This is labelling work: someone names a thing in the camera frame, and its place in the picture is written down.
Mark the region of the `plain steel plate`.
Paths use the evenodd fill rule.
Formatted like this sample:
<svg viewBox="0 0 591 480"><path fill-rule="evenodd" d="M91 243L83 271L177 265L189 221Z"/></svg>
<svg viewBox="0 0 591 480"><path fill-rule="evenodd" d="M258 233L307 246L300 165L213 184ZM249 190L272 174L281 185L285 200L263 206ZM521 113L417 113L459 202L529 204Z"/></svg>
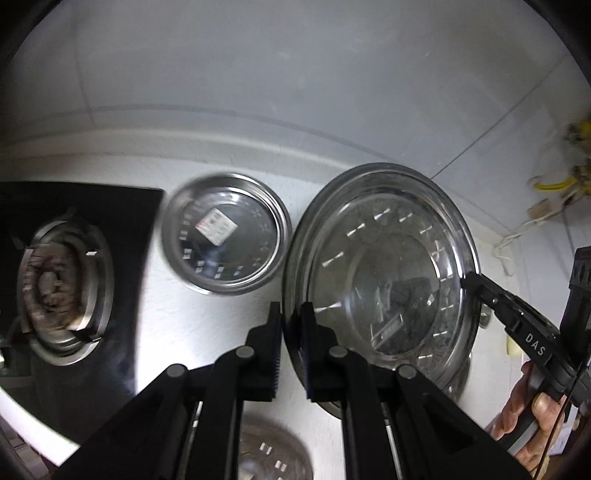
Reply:
<svg viewBox="0 0 591 480"><path fill-rule="evenodd" d="M240 431L238 479L312 480L314 469L308 450L290 431L246 414Z"/></svg>

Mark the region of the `black glass gas stove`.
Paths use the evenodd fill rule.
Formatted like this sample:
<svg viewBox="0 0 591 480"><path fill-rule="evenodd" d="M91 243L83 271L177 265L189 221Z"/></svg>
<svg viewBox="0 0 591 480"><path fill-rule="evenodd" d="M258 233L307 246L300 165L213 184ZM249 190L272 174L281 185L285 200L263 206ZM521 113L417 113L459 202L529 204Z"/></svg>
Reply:
<svg viewBox="0 0 591 480"><path fill-rule="evenodd" d="M140 287L159 189L1 186L1 385L85 442L135 393Z"/></svg>

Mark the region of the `large steel plate with label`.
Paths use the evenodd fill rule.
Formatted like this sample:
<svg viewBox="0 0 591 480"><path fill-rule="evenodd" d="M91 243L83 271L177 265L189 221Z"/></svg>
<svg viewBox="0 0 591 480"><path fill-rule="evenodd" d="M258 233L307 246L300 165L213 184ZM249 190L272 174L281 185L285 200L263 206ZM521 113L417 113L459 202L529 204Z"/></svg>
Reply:
<svg viewBox="0 0 591 480"><path fill-rule="evenodd" d="M480 307L462 281L479 269L468 224L438 185L370 163L332 179L304 211L281 303L288 323L311 303L318 323L370 364L409 363L449 390L476 338Z"/></svg>

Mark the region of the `beige wall socket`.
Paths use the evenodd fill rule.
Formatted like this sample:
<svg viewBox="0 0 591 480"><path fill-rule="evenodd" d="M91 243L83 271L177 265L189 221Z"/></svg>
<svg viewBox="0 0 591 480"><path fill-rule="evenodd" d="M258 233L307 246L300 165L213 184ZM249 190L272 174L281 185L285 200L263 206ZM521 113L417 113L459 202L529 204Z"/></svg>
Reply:
<svg viewBox="0 0 591 480"><path fill-rule="evenodd" d="M541 220L552 216L555 208L549 199L544 199L528 209L528 216L531 220Z"/></svg>

